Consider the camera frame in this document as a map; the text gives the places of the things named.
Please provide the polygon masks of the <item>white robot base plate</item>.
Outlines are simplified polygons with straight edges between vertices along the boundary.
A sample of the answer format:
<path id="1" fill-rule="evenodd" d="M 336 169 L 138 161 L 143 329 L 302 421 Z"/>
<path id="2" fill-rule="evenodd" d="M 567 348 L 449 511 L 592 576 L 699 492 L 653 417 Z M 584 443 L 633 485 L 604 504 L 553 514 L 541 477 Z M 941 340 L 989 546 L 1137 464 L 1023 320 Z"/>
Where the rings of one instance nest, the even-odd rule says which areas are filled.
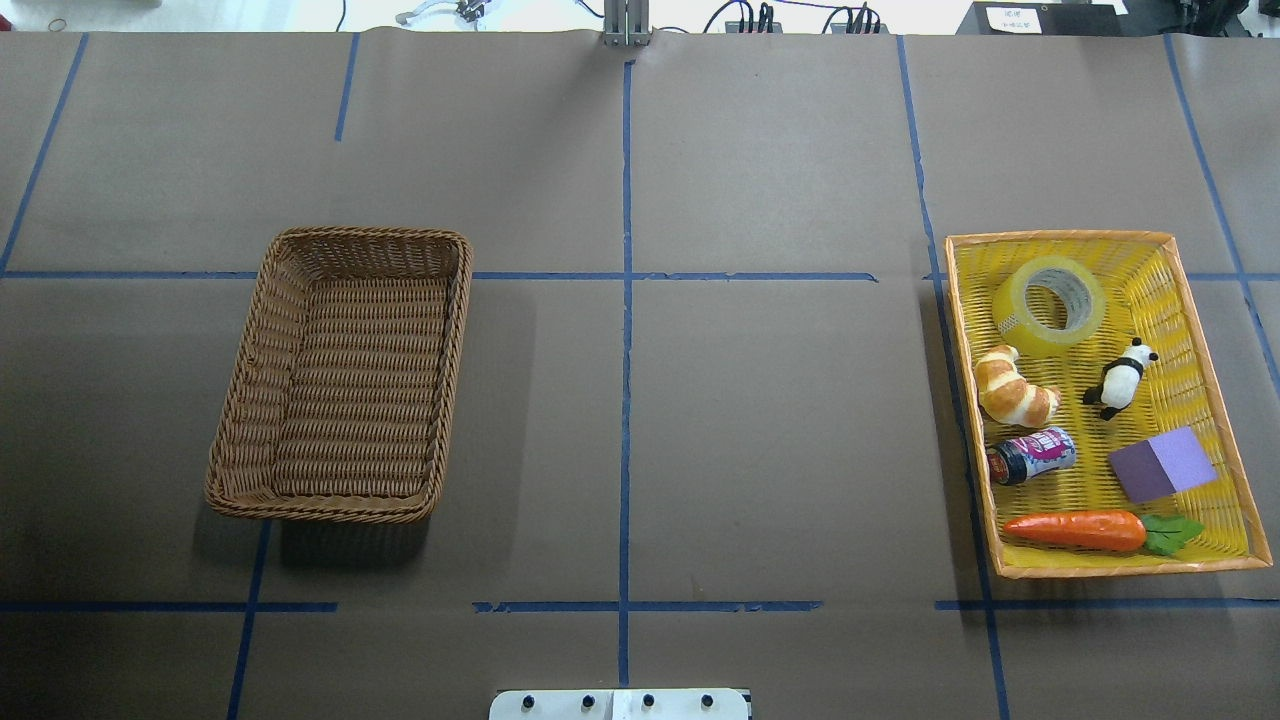
<path id="1" fill-rule="evenodd" d="M 728 687 L 502 691 L 489 719 L 753 719 L 749 691 Z"/>

